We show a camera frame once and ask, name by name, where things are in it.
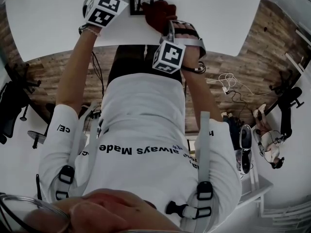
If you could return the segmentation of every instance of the wooden floor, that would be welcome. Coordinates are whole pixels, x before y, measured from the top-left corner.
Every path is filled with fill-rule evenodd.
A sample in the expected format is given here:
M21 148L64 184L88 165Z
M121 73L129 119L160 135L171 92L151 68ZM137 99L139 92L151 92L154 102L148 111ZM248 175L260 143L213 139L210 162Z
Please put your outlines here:
M306 43L296 35L295 30L296 25L276 5L262 0L239 56L232 57L209 52L204 57L203 61L207 66L205 74L207 82L218 79L222 73L232 72L253 93L264 94L270 92L269 85L280 84L279 71L287 72L289 69L292 69L294 76L298 74L290 62L287 61L285 57L286 52L290 53L297 62L300 62L302 57L307 57L309 54ZM14 44L4 9L0 11L0 45L8 58L10 66L13 66L15 63L23 63ZM105 86L116 49L117 47L113 46L95 48L94 50L103 71ZM45 104L55 102L57 85L69 57L70 51L29 61L31 65L28 72L29 80L41 80L42 82L41 86L29 96L46 115L48 112L45 109ZM244 104L232 101L231 98L234 93L225 95L219 82L212 83L210 89L222 112L232 112L236 117L239 116ZM267 96L254 96L239 83L236 84L234 90L241 93L242 99L248 103L248 107L251 110L258 108L264 102L270 107L277 100L276 95L273 93ZM101 83L90 64L84 102L91 103L93 100L100 102L101 97ZM238 94L234 100L240 101ZM248 124L253 124L254 122L252 114L248 109L244 109L241 112L240 119ZM196 131L197 126L193 106L188 93L186 101L186 132Z

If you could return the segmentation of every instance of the white table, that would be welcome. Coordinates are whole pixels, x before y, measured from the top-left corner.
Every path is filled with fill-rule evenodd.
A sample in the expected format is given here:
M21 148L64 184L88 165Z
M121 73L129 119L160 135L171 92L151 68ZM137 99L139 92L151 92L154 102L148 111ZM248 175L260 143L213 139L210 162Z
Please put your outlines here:
M23 61L72 50L84 24L84 0L9 0L7 16ZM167 0L180 20L195 25L208 51L239 54L260 0ZM160 35L129 7L102 33L95 46L159 43Z

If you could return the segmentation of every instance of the white cable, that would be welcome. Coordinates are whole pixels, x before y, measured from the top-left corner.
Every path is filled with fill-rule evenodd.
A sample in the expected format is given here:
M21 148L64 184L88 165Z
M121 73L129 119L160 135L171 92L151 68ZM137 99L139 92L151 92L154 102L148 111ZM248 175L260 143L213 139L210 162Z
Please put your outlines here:
M268 94L271 94L273 93L273 91L271 92L268 92L268 93L265 93L265 94L254 94L246 85L244 85L243 83L241 83L240 81L238 81L238 79L234 76L234 74L232 72L228 72L228 73L222 73L221 75L219 75L218 79L217 80L213 80L213 81L208 81L207 83L213 83L213 82L217 82L219 81L222 85L223 85L223 88L226 89L226 91L229 91L230 88L234 87L237 83L245 86L247 88L247 90L249 90L249 92L254 95L254 96L265 96L265 95L268 95ZM228 83L228 88L224 85L224 83L222 81L227 81Z

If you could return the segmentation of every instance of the red glove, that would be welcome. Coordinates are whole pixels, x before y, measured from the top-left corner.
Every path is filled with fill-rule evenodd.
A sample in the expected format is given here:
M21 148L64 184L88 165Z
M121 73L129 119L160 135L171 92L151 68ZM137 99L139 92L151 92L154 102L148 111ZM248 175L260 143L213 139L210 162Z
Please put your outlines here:
M142 9L147 23L162 34L168 33L169 20L177 20L176 6L166 1L156 1L152 5L144 2Z

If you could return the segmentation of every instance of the person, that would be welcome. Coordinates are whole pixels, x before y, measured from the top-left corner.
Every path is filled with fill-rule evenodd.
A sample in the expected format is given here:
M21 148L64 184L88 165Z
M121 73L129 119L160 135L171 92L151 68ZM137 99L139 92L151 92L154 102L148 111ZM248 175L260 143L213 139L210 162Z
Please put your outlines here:
M180 23L174 27L193 29ZM145 57L145 46L118 47L101 105L101 133L89 177L85 175L90 168L87 147L75 160L74 180L78 186L87 182L86 189L82 197L55 201L55 179L70 155L99 33L105 30L96 26L83 30L59 82L40 157L43 197L70 214L74 232L180 231L181 217L166 214L166 207L170 201L187 203L196 191L200 168L186 147L182 72L199 129L201 112L210 112L209 177L218 202L211 221L213 227L220 225L242 192L228 124L223 123L204 75L185 70L171 75L152 69L158 46L147 46ZM188 34L175 37L197 39ZM183 65L198 68L199 56L199 47L187 47Z
M264 109L267 104L261 105L258 109L253 111L253 116L256 121L256 127L260 131L261 144L264 147L264 158L270 163L273 169L279 169L283 166L284 158L280 159L279 147L274 143L274 139L278 137L276 131L270 127ZM258 119L259 112L261 113L261 121Z

